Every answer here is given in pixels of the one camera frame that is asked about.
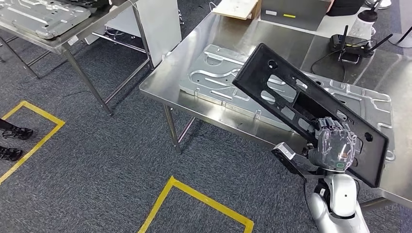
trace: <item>white bottle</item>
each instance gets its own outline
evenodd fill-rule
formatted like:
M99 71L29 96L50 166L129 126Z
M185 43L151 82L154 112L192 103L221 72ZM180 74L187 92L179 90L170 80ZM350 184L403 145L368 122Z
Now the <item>white bottle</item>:
M377 19L378 14L375 12L375 8L360 12L348 36L362 38L366 40L370 39L372 33L372 26Z

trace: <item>black device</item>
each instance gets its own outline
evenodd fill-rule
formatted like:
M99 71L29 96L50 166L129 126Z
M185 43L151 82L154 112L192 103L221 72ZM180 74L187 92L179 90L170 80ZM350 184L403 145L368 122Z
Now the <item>black device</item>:
M268 87L271 75L296 91L293 101ZM313 145L318 144L316 119L331 117L347 122L358 135L357 148L360 150L355 156L356 164L349 171L370 187L379 186L389 139L265 44L256 47L233 84ZM272 95L275 102L263 99L262 91Z
M375 49L393 36L390 34L373 46L372 40L347 36L348 27L346 25L343 35L335 34L329 41L329 50L331 52L340 51L339 61L342 62L357 64L362 61L362 58L371 57L375 53Z
M59 0L60 2L84 8L102 8L109 5L109 0Z
M335 0L327 13L328 16L349 16L356 14L364 0Z

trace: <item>black bracket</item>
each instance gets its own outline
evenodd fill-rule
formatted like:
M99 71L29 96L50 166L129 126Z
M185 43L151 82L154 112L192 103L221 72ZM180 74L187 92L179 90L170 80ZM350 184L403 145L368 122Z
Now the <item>black bracket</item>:
M296 92L293 101L268 86L273 75ZM257 46L233 84L313 145L317 118L346 121L360 150L358 166L349 170L370 187L379 186L389 139L265 44ZM273 99L264 99L263 91Z

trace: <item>robot finger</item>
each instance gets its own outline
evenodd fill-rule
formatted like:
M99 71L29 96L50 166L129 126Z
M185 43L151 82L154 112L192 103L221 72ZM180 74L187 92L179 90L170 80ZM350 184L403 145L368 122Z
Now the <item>robot finger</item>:
M318 123L319 123L319 128L327 127L327 123L326 123L326 120L324 118L319 118Z
M335 126L340 130L342 129L342 125L337 120L335 120Z
M342 122L342 127L348 131L350 131L349 125L346 122Z
M335 122L331 117L325 117L326 123L328 127L333 128L335 126Z

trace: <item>person's foot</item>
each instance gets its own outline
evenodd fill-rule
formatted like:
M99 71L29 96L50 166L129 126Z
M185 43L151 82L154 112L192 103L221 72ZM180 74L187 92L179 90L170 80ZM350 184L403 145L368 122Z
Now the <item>person's foot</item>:
M3 138L17 138L27 140L33 135L33 130L27 128L13 127L10 130L5 130L2 134Z
M17 161L23 154L22 150L17 148L0 147L0 160Z

